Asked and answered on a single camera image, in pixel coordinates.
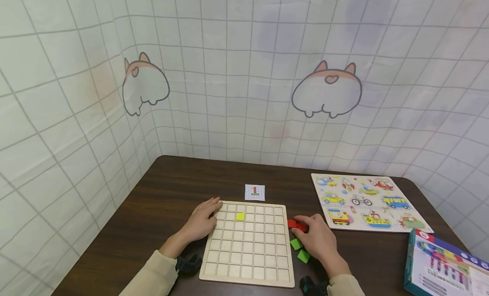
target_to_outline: colorful toy box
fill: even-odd
[[[415,296],[487,296],[489,263],[413,229],[404,288]]]

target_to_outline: dark wooden table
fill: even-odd
[[[155,249],[175,233],[200,202],[211,196],[243,201],[244,184],[266,185],[266,202],[284,204],[287,215],[321,212],[311,173],[325,171],[162,156],[142,177],[125,202],[88,247],[53,295],[118,295]],[[402,192],[434,229],[435,236],[466,248],[412,181],[393,177]],[[338,251],[366,295],[411,295],[402,288],[408,234],[335,230]],[[193,242],[184,257],[203,255],[206,238]],[[327,280],[316,260],[304,264],[292,255],[294,289],[199,280],[181,276],[171,295],[295,295],[298,281]]]

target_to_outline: cartoon corgi butt drawing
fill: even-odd
[[[122,84],[122,101],[130,116],[141,115],[144,103],[156,105],[170,95],[170,84],[163,71],[152,64],[148,55],[139,54],[139,60],[129,64],[124,59],[126,77]]]
[[[333,119],[354,109],[362,97],[362,84],[355,75],[356,65],[341,69],[328,69],[322,61],[305,77],[292,93],[292,105],[307,118],[325,112]]]

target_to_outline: right hand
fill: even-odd
[[[321,261],[330,279],[340,274],[351,274],[348,264],[338,254],[336,237],[321,215],[297,215],[294,219],[309,226],[307,234],[297,228],[292,228],[292,233],[302,242],[309,254]]]

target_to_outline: green square tile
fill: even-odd
[[[292,241],[290,241],[290,245],[292,245],[295,251],[302,248],[302,243],[298,238],[295,238]]]
[[[297,255],[297,258],[299,258],[299,260],[302,261],[303,263],[308,263],[309,258],[311,258],[311,254],[309,254],[305,250],[301,250]]]

